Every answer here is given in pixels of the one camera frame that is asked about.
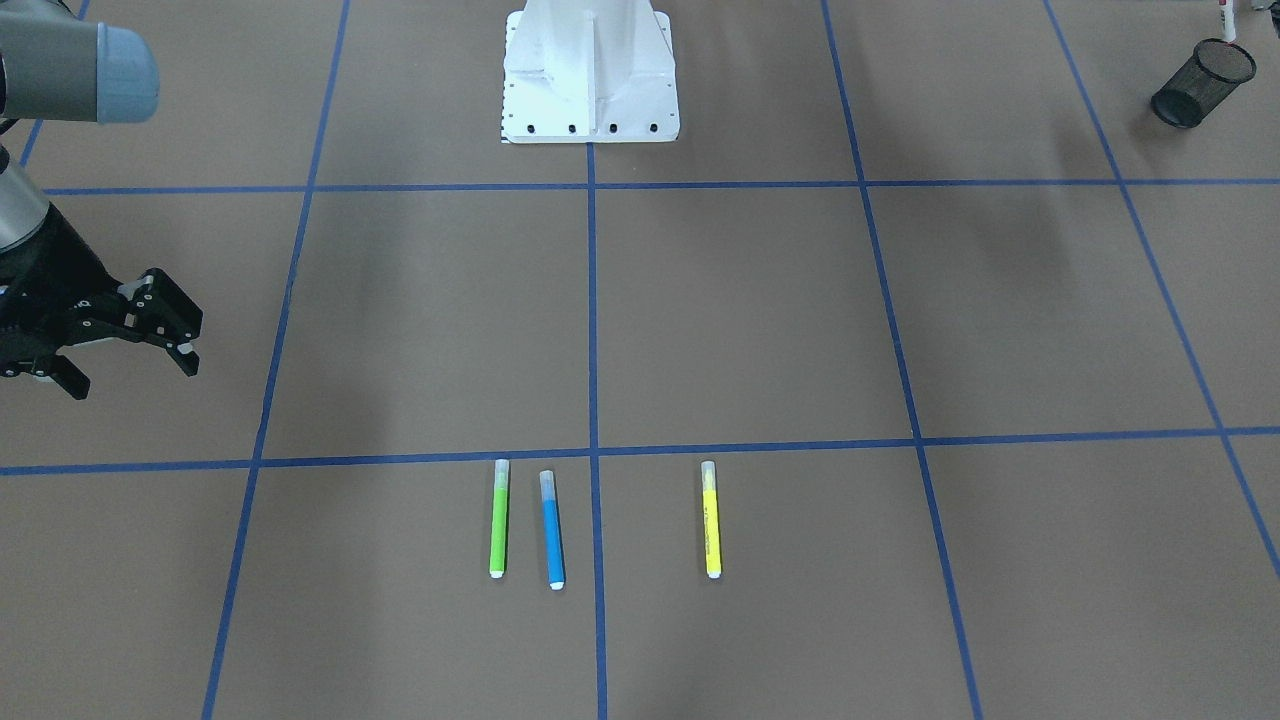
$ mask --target blue joint cap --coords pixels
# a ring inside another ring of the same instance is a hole
[[[160,102],[160,68],[132,29],[97,23],[97,122],[141,123]]]

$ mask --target green marker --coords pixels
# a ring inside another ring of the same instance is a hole
[[[493,536],[489,541],[489,577],[507,571],[507,489],[511,461],[499,460],[493,468]]]

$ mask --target black mesh pen holder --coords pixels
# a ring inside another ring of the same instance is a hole
[[[1174,127],[1193,128],[1257,72],[1258,64],[1239,45],[1202,40],[1174,77],[1151,96],[1151,109]]]

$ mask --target white plastic mount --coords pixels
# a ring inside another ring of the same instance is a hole
[[[504,142],[671,142],[671,18],[649,0],[529,0],[507,18]]]

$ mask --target yellow marker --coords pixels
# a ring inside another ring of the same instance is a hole
[[[703,542],[707,548],[707,577],[721,575],[719,505],[716,502],[716,462],[703,461]]]

